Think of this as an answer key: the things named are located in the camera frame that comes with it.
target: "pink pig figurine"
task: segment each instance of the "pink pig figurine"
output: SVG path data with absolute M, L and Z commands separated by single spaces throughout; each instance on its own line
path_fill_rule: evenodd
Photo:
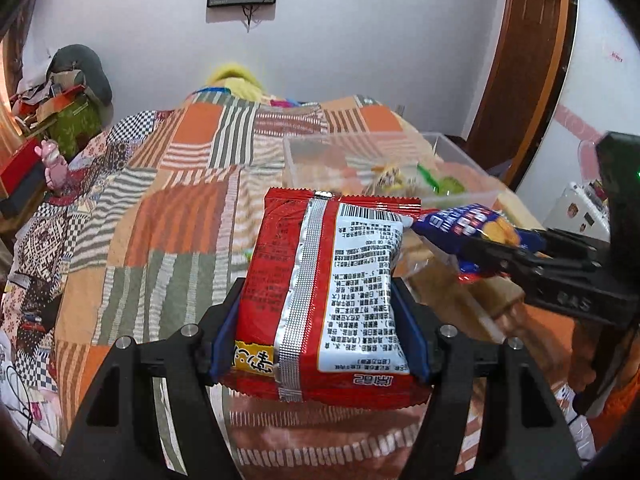
M 58 143 L 55 140 L 43 140 L 42 147 L 36 146 L 33 150 L 42 158 L 44 164 L 44 178 L 50 190 L 61 190 L 66 182 L 66 174 L 69 171 L 65 157 L 60 155 Z

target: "bolt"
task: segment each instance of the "bolt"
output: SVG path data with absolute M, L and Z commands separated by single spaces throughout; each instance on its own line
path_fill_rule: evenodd
M 131 338 L 128 335 L 123 335 L 116 339 L 116 348 L 120 350 L 128 348 L 129 345 L 131 345 Z
M 440 333 L 444 337 L 450 339 L 458 335 L 458 329 L 453 325 L 443 325 L 440 327 Z
M 185 337 L 193 337 L 198 333 L 198 326 L 196 324 L 189 323 L 180 329 L 180 333 Z
M 510 337 L 507 339 L 507 343 L 514 350 L 522 350 L 524 348 L 524 343 L 519 337 Z

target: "yellow label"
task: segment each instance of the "yellow label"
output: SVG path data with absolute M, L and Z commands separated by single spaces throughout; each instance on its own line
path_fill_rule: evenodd
M 236 340 L 234 368 L 250 374 L 273 377 L 273 346 Z

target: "wooden door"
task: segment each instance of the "wooden door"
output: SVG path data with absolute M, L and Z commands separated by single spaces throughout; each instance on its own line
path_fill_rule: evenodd
M 560 3 L 507 0 L 494 65 L 465 145 L 486 170 L 512 160 L 525 139 L 557 47 Z

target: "person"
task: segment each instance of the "person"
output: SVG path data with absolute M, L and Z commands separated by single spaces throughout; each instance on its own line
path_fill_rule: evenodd
M 572 336 L 572 355 L 568 384 L 576 393 L 582 392 L 596 379 L 591 361 L 596 351 L 598 330 L 586 323 L 576 323 Z M 602 413 L 589 420 L 596 449 L 601 449 L 616 433 L 626 412 L 640 392 L 640 336 L 631 343 L 629 354 L 620 371 Z

